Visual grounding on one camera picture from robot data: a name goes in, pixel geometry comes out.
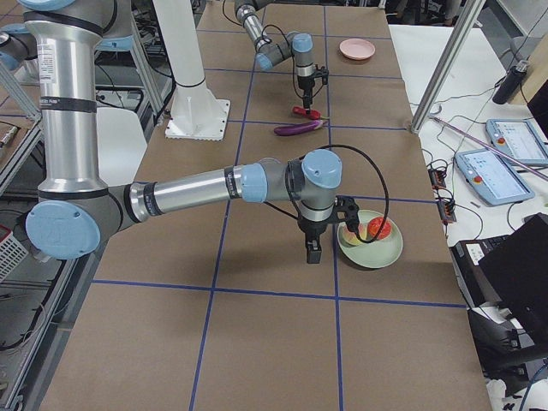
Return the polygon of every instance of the eggplant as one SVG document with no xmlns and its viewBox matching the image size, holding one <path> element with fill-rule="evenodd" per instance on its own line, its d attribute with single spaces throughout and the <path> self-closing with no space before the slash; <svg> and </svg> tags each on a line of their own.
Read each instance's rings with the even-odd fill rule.
<svg viewBox="0 0 548 411">
<path fill-rule="evenodd" d="M 291 124 L 290 126 L 281 126 L 274 128 L 277 135 L 297 135 L 322 128 L 327 122 L 324 120 L 312 120 L 302 124 Z"/>
</svg>

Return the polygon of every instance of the blue joint cap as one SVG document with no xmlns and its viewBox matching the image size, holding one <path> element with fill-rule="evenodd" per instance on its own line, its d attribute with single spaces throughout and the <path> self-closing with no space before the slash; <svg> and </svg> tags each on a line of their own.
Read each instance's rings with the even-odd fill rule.
<svg viewBox="0 0 548 411">
<path fill-rule="evenodd" d="M 0 28 L 0 31 L 6 32 L 7 34 L 30 34 L 31 33 L 28 31 L 27 26 L 25 26 L 23 23 L 8 24 Z"/>
<path fill-rule="evenodd" d="M 259 163 L 241 168 L 241 197 L 248 203 L 262 203 L 268 193 L 268 181 L 263 166 Z"/>
<path fill-rule="evenodd" d="M 103 39 L 97 46 L 99 51 L 131 51 L 134 46 L 134 36 Z"/>
<path fill-rule="evenodd" d="M 11 55 L 2 53 L 0 51 L 0 62 L 3 63 L 4 66 L 6 66 L 6 69 L 9 71 L 13 71 L 19 67 L 19 62 L 13 58 Z"/>
<path fill-rule="evenodd" d="M 266 56 L 266 54 L 263 53 L 257 53 L 255 56 L 255 62 L 259 65 L 260 69 L 263 71 L 270 70 L 272 66 L 271 59 Z"/>
<path fill-rule="evenodd" d="M 329 150 L 314 150 L 309 152 L 302 160 L 302 171 L 312 184 L 333 189 L 341 184 L 343 175 L 343 162 Z"/>
<path fill-rule="evenodd" d="M 67 7 L 76 0 L 17 0 L 21 5 L 31 10 L 55 11 Z"/>
<path fill-rule="evenodd" d="M 27 234 L 34 246 L 56 259 L 77 259 L 95 250 L 101 233 L 95 220 L 77 205 L 48 200 L 27 217 Z"/>
<path fill-rule="evenodd" d="M 308 33 L 299 33 L 293 37 L 293 43 L 291 44 L 294 51 L 299 53 L 307 53 L 312 47 L 312 36 Z"/>
</svg>

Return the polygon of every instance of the pink plate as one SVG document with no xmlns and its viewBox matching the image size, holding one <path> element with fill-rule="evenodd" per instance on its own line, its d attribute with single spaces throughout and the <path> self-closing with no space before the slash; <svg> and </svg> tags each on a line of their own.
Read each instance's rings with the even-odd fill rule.
<svg viewBox="0 0 548 411">
<path fill-rule="evenodd" d="M 375 54 L 375 46 L 364 39 L 344 40 L 339 49 L 344 56 L 352 60 L 366 60 Z"/>
</svg>

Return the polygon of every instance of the red tomato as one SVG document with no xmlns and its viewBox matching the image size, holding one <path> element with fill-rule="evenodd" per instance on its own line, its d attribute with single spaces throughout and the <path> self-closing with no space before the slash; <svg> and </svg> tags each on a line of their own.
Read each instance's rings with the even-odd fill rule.
<svg viewBox="0 0 548 411">
<path fill-rule="evenodd" d="M 367 234 L 373 238 L 380 228 L 380 224 L 383 222 L 382 217 L 375 217 L 373 220 L 369 222 L 367 225 Z M 392 232 L 392 226 L 390 225 L 390 222 L 386 220 L 386 223 L 384 223 L 383 230 L 380 232 L 380 235 L 378 236 L 378 240 L 382 240 L 383 238 L 386 238 L 390 235 Z"/>
</svg>

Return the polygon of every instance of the computer monitor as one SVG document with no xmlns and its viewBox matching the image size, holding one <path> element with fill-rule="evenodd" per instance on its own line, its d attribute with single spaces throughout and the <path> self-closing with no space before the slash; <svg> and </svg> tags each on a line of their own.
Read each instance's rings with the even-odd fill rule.
<svg viewBox="0 0 548 411">
<path fill-rule="evenodd" d="M 533 341 L 547 344 L 548 216 L 530 218 L 479 266 Z"/>
</svg>

